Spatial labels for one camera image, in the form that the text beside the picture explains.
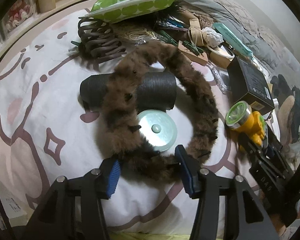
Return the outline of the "yellow headlamp flashlight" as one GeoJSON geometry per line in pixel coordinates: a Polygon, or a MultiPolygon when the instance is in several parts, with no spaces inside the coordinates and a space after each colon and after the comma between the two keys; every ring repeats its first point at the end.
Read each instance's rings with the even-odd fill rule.
{"type": "Polygon", "coordinates": [[[245,133],[262,149],[267,147],[267,124],[260,112],[253,111],[246,101],[239,101],[229,109],[225,124],[238,135],[245,133]]]}

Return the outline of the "black cardboard box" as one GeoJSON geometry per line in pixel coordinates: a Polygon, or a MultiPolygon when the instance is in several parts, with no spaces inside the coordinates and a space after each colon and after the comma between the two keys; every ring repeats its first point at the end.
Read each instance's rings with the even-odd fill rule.
{"type": "Polygon", "coordinates": [[[227,72],[235,103],[245,101],[262,115],[274,110],[266,79],[252,63],[235,56],[228,65],[227,72]]]}

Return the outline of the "pale green round lid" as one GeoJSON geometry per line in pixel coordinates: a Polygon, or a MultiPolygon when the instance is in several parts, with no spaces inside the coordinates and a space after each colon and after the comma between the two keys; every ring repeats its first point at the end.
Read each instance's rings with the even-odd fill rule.
{"type": "Polygon", "coordinates": [[[149,109],[138,114],[140,133],[155,151],[170,149],[177,138],[177,126],[173,119],[160,110],[149,109]]]}

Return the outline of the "brown kraft paper box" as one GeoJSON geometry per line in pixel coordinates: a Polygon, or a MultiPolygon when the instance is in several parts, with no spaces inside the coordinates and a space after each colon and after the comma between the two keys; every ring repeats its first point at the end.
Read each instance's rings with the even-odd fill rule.
{"type": "Polygon", "coordinates": [[[178,49],[192,62],[196,62],[205,66],[208,63],[208,57],[206,52],[198,52],[188,45],[185,41],[178,42],[178,49]]]}

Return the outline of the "black foam roll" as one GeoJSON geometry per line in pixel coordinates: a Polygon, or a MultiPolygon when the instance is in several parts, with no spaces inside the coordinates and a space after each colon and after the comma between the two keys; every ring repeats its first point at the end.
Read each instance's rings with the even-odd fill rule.
{"type": "MultiPolygon", "coordinates": [[[[106,94],[109,74],[92,75],[81,82],[82,101],[91,107],[100,108],[106,94]]],[[[173,109],[177,97],[175,76],[169,72],[146,73],[144,80],[136,90],[138,111],[173,109]]]]}

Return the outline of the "teal flat package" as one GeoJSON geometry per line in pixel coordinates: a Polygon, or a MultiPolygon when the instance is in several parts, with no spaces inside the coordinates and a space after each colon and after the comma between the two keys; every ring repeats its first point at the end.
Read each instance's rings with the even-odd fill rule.
{"type": "Polygon", "coordinates": [[[217,22],[212,26],[223,36],[223,39],[230,46],[232,46],[232,48],[234,48],[237,52],[249,58],[250,60],[253,59],[253,52],[246,45],[244,45],[243,42],[239,38],[237,38],[237,36],[228,27],[226,27],[223,23],[217,22]]]}

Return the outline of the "crumpled white paper ball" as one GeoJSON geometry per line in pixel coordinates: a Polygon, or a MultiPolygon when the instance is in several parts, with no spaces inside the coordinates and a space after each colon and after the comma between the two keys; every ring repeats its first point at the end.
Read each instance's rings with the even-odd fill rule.
{"type": "Polygon", "coordinates": [[[222,34],[216,32],[214,29],[210,27],[205,27],[201,30],[203,40],[207,43],[211,48],[218,47],[220,44],[224,42],[222,34]]]}

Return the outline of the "grey folded duvet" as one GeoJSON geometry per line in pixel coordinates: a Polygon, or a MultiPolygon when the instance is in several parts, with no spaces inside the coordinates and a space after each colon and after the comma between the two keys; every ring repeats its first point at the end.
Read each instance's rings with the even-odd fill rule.
{"type": "Polygon", "coordinates": [[[269,74],[300,80],[300,23],[281,0],[184,0],[226,25],[269,74]]]}

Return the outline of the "brown plastic hair claw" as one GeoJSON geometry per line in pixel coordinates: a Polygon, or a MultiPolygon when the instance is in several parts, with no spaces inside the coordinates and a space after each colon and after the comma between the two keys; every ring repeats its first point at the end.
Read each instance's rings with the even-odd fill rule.
{"type": "Polygon", "coordinates": [[[78,22],[79,41],[71,41],[85,59],[104,63],[126,54],[126,48],[111,25],[92,17],[81,17],[78,22]]]}

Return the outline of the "green polka dot pouch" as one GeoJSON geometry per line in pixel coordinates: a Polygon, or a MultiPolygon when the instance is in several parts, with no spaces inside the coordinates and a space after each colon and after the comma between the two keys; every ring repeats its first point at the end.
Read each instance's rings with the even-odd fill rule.
{"type": "Polygon", "coordinates": [[[81,19],[90,18],[117,23],[129,18],[166,9],[176,0],[97,0],[81,19]]]}

